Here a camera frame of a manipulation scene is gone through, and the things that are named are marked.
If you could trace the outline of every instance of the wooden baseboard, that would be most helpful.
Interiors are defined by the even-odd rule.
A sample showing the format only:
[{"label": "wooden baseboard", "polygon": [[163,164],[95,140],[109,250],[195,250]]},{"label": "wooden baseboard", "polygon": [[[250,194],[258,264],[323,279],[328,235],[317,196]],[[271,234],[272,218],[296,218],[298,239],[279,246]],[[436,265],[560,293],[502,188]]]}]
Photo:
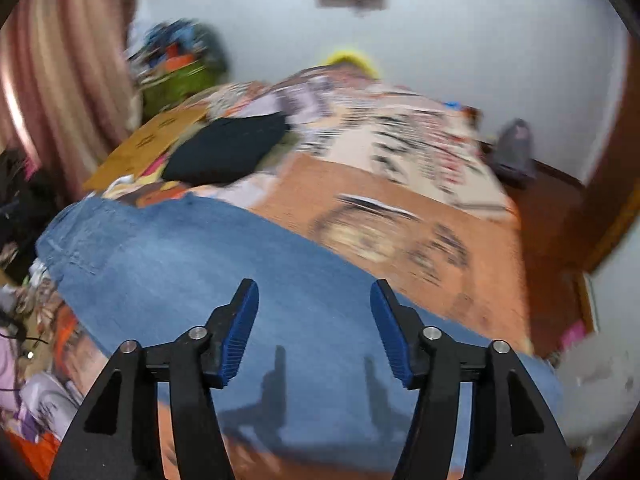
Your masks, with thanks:
[{"label": "wooden baseboard", "polygon": [[580,305],[580,314],[588,333],[598,331],[598,322],[594,309],[593,299],[591,297],[591,284],[589,283],[589,275],[586,272],[577,270],[574,275],[574,283],[578,294],[578,304]]},{"label": "wooden baseboard", "polygon": [[[489,144],[488,142],[484,142],[482,140],[479,140],[478,142],[480,143],[480,148],[482,149],[482,152],[484,154],[491,153],[491,150],[494,148],[494,146],[492,144]],[[576,189],[584,189],[584,184],[582,184],[580,180],[578,180],[574,176],[566,174],[564,171],[557,170],[556,168],[552,168],[551,166],[545,164],[544,162],[540,162],[539,160],[534,160],[533,162],[536,166],[536,169],[540,173],[548,174],[549,176],[552,176],[568,184],[569,186],[573,186]]]}]

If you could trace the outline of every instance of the black cloth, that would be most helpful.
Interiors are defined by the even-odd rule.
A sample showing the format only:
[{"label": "black cloth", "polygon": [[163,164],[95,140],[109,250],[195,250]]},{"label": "black cloth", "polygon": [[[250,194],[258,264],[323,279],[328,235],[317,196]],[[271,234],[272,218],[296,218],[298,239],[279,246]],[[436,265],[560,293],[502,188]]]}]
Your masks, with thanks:
[{"label": "black cloth", "polygon": [[0,153],[0,250],[9,242],[17,245],[17,253],[4,268],[17,283],[36,257],[36,240],[58,212],[49,175],[38,170],[27,180],[24,166],[19,150]]},{"label": "black cloth", "polygon": [[179,146],[162,178],[192,186],[231,184],[254,172],[260,160],[289,131],[281,113],[218,119]]},{"label": "black cloth", "polygon": [[18,450],[0,428],[0,478],[2,480],[38,480],[22,459]]}]

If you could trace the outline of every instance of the pink curtain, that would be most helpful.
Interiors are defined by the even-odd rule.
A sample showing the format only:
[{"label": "pink curtain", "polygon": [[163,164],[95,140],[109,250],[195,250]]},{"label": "pink curtain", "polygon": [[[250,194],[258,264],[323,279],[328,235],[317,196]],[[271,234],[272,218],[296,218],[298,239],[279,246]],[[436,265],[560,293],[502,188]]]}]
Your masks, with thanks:
[{"label": "pink curtain", "polygon": [[21,146],[68,200],[130,134],[135,2],[20,0],[0,30],[0,150]]}]

